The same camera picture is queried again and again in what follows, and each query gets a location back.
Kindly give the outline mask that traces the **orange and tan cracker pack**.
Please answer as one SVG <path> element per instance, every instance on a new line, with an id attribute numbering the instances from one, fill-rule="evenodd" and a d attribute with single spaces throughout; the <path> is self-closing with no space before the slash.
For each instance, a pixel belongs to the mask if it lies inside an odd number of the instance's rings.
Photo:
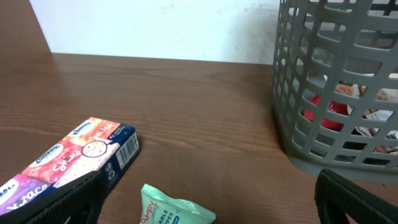
<path id="1" fill-rule="evenodd" d="M 319 105 L 320 101 L 321 101 L 321 97 L 319 95 L 316 95 L 310 99 L 310 102 L 315 105 Z M 333 113 L 342 114 L 345 116 L 349 115 L 347 106 L 345 104 L 335 102 L 335 101 L 332 101 L 328 105 L 328 110 Z M 315 113 L 312 112 L 311 110 L 305 110 L 303 112 L 303 115 L 307 120 L 313 121 L 315 119 Z M 341 131 L 344 124 L 339 123 L 337 121 L 330 120 L 330 119 L 323 119 L 321 122 L 321 126 L 323 126 L 324 128 L 327 128 L 327 129 L 334 130 L 334 131 Z"/>

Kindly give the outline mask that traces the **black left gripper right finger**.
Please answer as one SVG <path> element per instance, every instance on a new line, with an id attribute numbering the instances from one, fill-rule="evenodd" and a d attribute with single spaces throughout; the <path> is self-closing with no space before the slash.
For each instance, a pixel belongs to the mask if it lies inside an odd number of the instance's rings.
<path id="1" fill-rule="evenodd" d="M 397 207 L 330 169 L 322 169 L 315 184 L 320 223 L 397 224 Z"/>

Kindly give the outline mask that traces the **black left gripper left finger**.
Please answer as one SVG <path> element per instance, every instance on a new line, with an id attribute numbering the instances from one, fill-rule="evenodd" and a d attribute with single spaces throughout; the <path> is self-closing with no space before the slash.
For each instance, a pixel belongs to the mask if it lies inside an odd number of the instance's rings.
<path id="1" fill-rule="evenodd" d="M 106 198 L 106 180 L 91 171 L 22 207 L 1 215 L 1 224 L 91 224 Z"/>

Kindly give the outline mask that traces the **beige rice bag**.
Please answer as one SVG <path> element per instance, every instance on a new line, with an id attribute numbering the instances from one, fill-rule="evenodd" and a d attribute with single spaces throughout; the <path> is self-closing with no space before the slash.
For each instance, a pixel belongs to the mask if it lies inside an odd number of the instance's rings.
<path id="1" fill-rule="evenodd" d="M 340 80 L 335 90 L 337 93 L 341 93 L 343 95 L 361 98 L 365 94 L 367 86 Z M 397 89 L 381 88 L 376 94 L 375 100 L 391 101 L 397 103 Z M 362 115 L 362 118 L 375 121 L 388 121 L 393 114 L 394 112 L 392 110 L 366 109 Z M 353 134 L 366 137 L 375 137 L 378 132 L 379 128 L 370 128 L 364 126 L 355 127 L 353 130 Z M 397 155 L 397 146 L 376 146 L 374 152 Z"/>

